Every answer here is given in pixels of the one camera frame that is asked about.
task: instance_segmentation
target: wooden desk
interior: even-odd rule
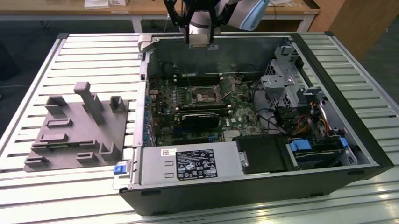
[[[319,9],[303,0],[284,7],[268,7],[264,20],[300,20],[299,32],[308,30]],[[126,6],[84,10],[84,0],[0,0],[0,20],[130,20],[134,32],[142,32],[141,20],[168,19],[162,0],[130,0]]]

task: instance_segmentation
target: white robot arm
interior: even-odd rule
[[[265,12],[269,0],[184,0],[181,15],[174,10],[176,0],[164,0],[172,23],[185,33],[185,43],[209,44],[220,25],[252,31]]]

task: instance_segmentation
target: blue latch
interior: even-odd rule
[[[340,138],[339,141],[341,142],[341,146],[345,148],[349,146],[348,141],[345,138]]]
[[[113,167],[113,174],[125,174],[125,165],[116,165]]]
[[[293,140],[289,143],[289,148],[295,152],[296,150],[311,150],[312,146],[308,140]]]

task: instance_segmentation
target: warning label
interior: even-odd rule
[[[180,181],[217,177],[213,149],[176,152]]]

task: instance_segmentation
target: motherboard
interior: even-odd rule
[[[244,75],[149,79],[156,146],[232,141],[263,132]]]

